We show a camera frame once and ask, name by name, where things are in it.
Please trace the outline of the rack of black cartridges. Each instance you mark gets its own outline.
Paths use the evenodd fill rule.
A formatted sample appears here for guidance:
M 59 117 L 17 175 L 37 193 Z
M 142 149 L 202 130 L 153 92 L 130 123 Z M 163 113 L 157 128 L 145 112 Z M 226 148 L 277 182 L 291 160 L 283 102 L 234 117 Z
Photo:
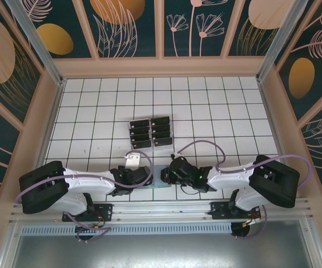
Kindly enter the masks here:
M 169 123 L 169 125 L 170 125 L 170 133 L 171 133 L 171 138 L 173 139 L 173 144 L 172 145 L 168 145 L 168 146 L 162 146 L 162 147 L 154 147 L 154 145 L 153 145 L 153 139 L 152 139 L 152 130 L 151 130 L 151 118 L 141 118 L 141 119 L 148 119 L 149 120 L 149 127 L 150 127 L 150 129 L 149 129 L 149 136 L 150 136 L 150 141 L 152 142 L 152 147 L 150 147 L 150 148 L 145 148 L 145 149 L 139 149 L 138 151 L 154 151 L 154 150 L 162 150 L 162 149 L 170 149 L 170 148 L 172 148 L 173 147 L 173 144 L 174 144 L 174 136 L 173 136 L 173 128 L 172 128 L 172 120 L 171 120 L 171 118 L 170 118 L 170 123 Z M 130 139 L 130 133 L 129 133 L 129 140 L 130 140 L 130 146 L 131 146 L 131 149 L 132 150 L 134 150 L 133 148 L 132 148 L 132 145 L 131 145 L 131 139 Z

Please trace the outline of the grey sheet metal panel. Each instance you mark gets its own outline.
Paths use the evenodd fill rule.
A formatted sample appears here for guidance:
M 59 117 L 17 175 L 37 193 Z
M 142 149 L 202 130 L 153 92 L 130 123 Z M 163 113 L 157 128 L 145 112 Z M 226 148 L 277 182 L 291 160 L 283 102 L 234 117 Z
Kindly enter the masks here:
M 255 238 L 230 234 L 22 237 L 13 268 L 314 268 L 297 222 L 270 222 Z

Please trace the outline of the long aluminium rail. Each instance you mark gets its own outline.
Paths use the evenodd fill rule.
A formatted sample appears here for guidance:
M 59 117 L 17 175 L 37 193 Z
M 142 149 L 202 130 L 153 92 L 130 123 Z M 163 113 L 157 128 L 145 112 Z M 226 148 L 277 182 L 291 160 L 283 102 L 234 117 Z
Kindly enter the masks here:
M 116 201 L 112 202 L 113 224 L 121 223 L 180 223 L 180 222 L 209 222 L 212 216 L 211 200 L 167 200 L 167 201 Z M 266 204 L 267 219 L 269 221 L 302 220 L 314 217 L 314 210 L 310 208 L 305 198 L 296 200 L 293 208 L 281 208 L 273 204 Z M 7 219 L 11 223 L 60 223 L 62 213 L 48 209 L 41 213 L 24 214 L 21 205 L 14 205 Z

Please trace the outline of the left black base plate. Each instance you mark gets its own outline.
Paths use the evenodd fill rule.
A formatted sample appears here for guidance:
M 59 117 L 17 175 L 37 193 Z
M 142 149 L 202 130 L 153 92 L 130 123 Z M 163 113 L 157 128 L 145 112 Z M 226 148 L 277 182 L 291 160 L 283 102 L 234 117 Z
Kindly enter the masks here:
M 78 222 L 110 222 L 113 214 L 113 204 L 94 204 L 92 210 L 86 210 L 79 215 L 72 215 Z

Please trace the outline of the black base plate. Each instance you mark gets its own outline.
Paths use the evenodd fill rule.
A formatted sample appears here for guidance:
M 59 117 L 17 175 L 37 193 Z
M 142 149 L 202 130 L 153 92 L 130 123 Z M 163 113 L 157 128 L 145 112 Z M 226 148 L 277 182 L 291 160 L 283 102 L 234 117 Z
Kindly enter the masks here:
M 94 204 L 92 210 L 86 210 L 79 215 L 72 215 L 78 222 L 110 222 L 113 214 L 113 204 Z
M 212 219 L 257 219 L 261 218 L 261 212 L 258 207 L 252 210 L 242 210 L 235 205 L 229 204 L 229 202 L 211 202 L 210 212 Z

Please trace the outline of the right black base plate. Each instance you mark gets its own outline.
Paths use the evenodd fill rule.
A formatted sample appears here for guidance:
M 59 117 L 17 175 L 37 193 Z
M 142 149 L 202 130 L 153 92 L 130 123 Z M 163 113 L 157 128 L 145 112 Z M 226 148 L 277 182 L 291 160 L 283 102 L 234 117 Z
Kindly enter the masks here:
M 242 210 L 235 205 L 229 204 L 229 202 L 211 202 L 210 212 L 212 219 L 257 219 L 261 218 L 261 212 L 258 207 L 252 210 Z

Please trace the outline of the aluminium frame post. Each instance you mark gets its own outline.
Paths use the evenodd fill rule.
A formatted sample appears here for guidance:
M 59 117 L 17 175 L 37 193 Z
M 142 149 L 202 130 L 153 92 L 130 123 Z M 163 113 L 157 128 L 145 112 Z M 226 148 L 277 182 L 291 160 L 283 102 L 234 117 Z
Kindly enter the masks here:
M 285 43 L 290 38 L 290 35 L 294 32 L 294 28 L 297 25 L 300 17 L 303 14 L 306 14 L 305 9 L 308 5 L 308 2 L 313 1 L 314 0 L 294 0 L 289 11 L 287 11 L 286 16 L 269 49 L 266 52 L 265 58 L 259 68 L 258 73 L 256 74 L 257 82 L 262 83 L 264 78 L 267 76 L 280 51 L 285 46 Z
M 56 65 L 53 62 L 53 59 L 45 47 L 44 43 L 41 40 L 40 35 L 38 34 L 34 24 L 28 18 L 26 11 L 22 7 L 22 4 L 19 0 L 5 0 L 12 14 L 15 16 L 17 22 L 20 24 L 23 32 L 31 41 L 31 45 L 36 50 L 39 58 L 43 62 L 46 70 L 51 75 L 53 81 L 57 86 L 61 85 L 62 76 L 59 73 Z

